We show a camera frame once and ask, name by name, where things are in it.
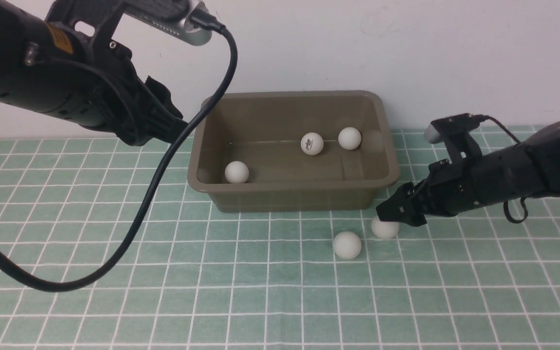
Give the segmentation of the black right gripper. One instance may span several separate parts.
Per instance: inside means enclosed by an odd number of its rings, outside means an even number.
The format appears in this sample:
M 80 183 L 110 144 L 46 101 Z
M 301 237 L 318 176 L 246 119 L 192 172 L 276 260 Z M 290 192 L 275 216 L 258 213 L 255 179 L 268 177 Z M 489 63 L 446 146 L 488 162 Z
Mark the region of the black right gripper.
M 427 224 L 426 215 L 453 217 L 532 193 L 533 150 L 510 146 L 462 165 L 443 166 L 428 182 L 403 184 L 376 206 L 376 215 L 380 221 L 420 228 Z

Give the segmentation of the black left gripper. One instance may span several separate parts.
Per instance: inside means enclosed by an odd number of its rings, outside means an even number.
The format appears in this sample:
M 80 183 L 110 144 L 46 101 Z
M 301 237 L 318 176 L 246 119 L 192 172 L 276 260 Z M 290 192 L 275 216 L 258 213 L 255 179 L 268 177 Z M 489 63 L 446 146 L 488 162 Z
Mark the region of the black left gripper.
M 113 40 L 125 8 L 125 0 L 56 0 L 47 22 L 71 35 L 80 57 L 48 61 L 75 71 L 75 86 L 84 98 L 77 115 L 84 128 L 115 133 L 133 146 L 154 138 L 171 144 L 188 122 L 173 105 L 169 89 L 151 76 L 142 81 L 130 49 Z M 157 108 L 151 94 L 171 115 Z

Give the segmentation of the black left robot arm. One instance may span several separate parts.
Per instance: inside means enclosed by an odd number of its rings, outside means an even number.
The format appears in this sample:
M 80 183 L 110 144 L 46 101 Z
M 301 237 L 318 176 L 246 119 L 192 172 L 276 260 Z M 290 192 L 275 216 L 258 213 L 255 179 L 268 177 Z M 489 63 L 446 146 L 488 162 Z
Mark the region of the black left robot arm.
M 189 5 L 155 0 L 56 0 L 45 19 L 0 0 L 0 103 L 111 133 L 131 146 L 172 143 L 187 127 L 169 90 L 142 81 L 113 39 L 124 14 L 149 24 Z

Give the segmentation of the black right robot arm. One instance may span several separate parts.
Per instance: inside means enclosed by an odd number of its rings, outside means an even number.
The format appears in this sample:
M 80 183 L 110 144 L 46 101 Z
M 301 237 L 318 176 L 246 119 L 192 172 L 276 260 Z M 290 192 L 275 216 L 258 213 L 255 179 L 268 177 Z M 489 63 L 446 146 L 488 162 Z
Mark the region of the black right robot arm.
M 376 207 L 383 222 L 414 228 L 426 217 L 454 217 L 473 209 L 503 204 L 511 223 L 510 201 L 526 208 L 528 198 L 560 197 L 560 121 L 524 141 L 484 154 L 471 136 L 487 115 L 469 113 L 431 121 L 424 138 L 443 143 L 449 157 L 429 165 L 429 175 L 418 184 L 407 182 Z

